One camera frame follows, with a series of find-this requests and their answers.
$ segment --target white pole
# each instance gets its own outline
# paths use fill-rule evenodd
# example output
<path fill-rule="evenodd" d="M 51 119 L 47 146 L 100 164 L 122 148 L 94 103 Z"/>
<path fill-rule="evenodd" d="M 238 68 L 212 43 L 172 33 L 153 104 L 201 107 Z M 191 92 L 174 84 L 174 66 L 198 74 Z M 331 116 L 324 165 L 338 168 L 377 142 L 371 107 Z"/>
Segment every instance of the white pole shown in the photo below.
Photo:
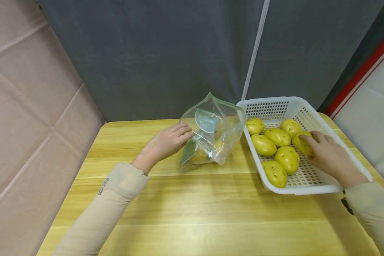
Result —
<path fill-rule="evenodd" d="M 250 59 L 249 69 L 247 71 L 246 81 L 244 83 L 243 94 L 242 94 L 241 100 L 246 99 L 247 90 L 249 89 L 250 78 L 252 77 L 252 71 L 253 71 L 253 66 L 255 65 L 257 50 L 259 49 L 260 39 L 262 38 L 263 27 L 265 26 L 265 20 L 266 20 L 266 16 L 267 16 L 267 10 L 268 10 L 269 3 L 270 3 L 270 0 L 265 0 L 263 2 L 262 14 L 260 15 L 260 21 L 259 21 L 259 27 L 257 28 L 255 45 L 253 46 L 252 58 Z"/>

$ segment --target ziplock bag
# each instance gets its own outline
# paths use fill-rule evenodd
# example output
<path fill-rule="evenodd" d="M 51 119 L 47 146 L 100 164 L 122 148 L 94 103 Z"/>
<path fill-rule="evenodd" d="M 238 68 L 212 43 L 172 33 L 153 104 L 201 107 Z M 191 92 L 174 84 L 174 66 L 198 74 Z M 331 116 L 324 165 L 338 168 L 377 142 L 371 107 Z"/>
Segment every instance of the ziplock bag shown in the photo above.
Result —
<path fill-rule="evenodd" d="M 240 140 L 246 121 L 242 108 L 209 92 L 179 119 L 179 123 L 188 124 L 195 133 L 184 147 L 180 169 L 196 169 L 208 162 L 225 164 Z"/>

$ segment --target wood grain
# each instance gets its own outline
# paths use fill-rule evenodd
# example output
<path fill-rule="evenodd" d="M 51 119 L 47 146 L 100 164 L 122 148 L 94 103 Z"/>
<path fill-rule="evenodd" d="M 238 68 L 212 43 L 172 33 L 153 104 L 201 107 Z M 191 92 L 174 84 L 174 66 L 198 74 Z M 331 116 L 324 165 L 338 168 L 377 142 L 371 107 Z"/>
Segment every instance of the wood grain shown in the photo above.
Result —
<path fill-rule="evenodd" d="M 384 187 L 384 180 L 327 116 L 325 121 Z M 49 256 L 117 162 L 130 162 L 177 120 L 110 122 L 92 145 L 40 250 Z M 265 190 L 244 136 L 224 166 L 178 171 L 160 162 L 100 255 L 379 255 L 343 194 L 283 196 Z"/>

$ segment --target white plastic basket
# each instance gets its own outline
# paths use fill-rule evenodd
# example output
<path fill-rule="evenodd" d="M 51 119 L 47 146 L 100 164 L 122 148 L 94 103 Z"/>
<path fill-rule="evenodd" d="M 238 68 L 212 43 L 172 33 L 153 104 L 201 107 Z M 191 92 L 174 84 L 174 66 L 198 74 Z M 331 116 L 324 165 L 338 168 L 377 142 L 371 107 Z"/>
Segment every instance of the white plastic basket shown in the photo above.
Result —
<path fill-rule="evenodd" d="M 303 130 L 318 130 L 331 136 L 336 143 L 346 149 L 354 164 L 370 180 L 373 177 L 361 162 L 351 153 L 345 143 L 335 134 L 317 111 L 304 99 L 299 97 L 271 97 L 262 99 L 243 100 L 238 102 L 239 107 L 246 111 L 248 119 L 260 118 L 265 123 L 265 129 L 280 127 L 283 120 L 292 118 L 299 122 Z M 287 185 L 284 188 L 273 186 L 266 177 L 261 161 L 273 160 L 273 157 L 259 156 L 250 138 L 248 130 L 244 129 L 244 135 L 248 141 L 250 151 L 256 162 L 257 170 L 262 179 L 263 186 L 277 194 L 325 194 L 342 190 L 338 182 L 330 175 L 307 162 L 307 157 L 300 155 L 299 170 L 294 175 L 287 176 Z"/>

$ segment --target sleeve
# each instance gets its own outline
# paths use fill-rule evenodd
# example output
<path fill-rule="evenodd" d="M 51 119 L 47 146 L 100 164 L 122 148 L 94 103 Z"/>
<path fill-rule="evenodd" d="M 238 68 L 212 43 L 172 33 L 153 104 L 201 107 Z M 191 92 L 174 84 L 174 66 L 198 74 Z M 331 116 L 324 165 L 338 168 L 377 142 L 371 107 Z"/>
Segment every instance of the sleeve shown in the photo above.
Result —
<path fill-rule="evenodd" d="M 54 251 L 54 256 L 98 255 L 124 210 L 146 186 L 149 177 L 130 164 L 117 164 L 91 204 Z"/>
<path fill-rule="evenodd" d="M 346 189 L 346 199 L 384 256 L 384 189 L 376 182 L 360 184 Z"/>

